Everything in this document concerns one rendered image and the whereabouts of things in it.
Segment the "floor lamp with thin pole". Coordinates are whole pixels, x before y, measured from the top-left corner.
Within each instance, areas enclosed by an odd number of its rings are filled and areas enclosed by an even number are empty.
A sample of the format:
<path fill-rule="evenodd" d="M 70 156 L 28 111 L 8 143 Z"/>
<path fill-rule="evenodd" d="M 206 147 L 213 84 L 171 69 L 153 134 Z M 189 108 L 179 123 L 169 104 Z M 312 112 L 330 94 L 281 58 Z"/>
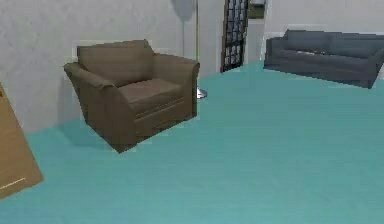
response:
<path fill-rule="evenodd" d="M 199 1 L 194 0 L 195 2 L 195 56 L 196 60 L 199 60 Z M 197 98 L 203 99 L 207 96 L 207 92 L 200 87 L 197 88 Z"/>

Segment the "dark glazed room door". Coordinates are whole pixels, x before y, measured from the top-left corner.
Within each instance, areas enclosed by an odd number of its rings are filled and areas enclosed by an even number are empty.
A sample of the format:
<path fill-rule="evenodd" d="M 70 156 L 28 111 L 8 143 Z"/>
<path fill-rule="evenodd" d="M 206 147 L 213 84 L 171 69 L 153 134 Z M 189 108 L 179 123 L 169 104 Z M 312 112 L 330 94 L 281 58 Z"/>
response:
<path fill-rule="evenodd" d="M 248 0 L 225 0 L 220 72 L 244 63 Z"/>

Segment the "dark grey sofa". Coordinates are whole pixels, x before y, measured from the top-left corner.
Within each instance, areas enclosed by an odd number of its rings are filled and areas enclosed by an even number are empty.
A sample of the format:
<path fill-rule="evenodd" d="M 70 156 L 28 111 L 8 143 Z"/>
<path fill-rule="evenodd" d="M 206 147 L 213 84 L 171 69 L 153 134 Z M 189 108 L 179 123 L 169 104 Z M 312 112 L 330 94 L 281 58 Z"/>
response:
<path fill-rule="evenodd" d="M 371 89 L 384 35 L 288 29 L 266 40 L 264 68 Z"/>

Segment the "light brown wooden cabinet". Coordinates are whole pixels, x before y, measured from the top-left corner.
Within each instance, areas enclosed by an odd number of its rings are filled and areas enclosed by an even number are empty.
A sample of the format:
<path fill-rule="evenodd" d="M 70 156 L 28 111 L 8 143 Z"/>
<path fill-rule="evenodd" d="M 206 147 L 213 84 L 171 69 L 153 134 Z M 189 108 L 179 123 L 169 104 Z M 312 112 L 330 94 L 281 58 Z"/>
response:
<path fill-rule="evenodd" d="M 0 83 L 0 199 L 44 180 Z"/>

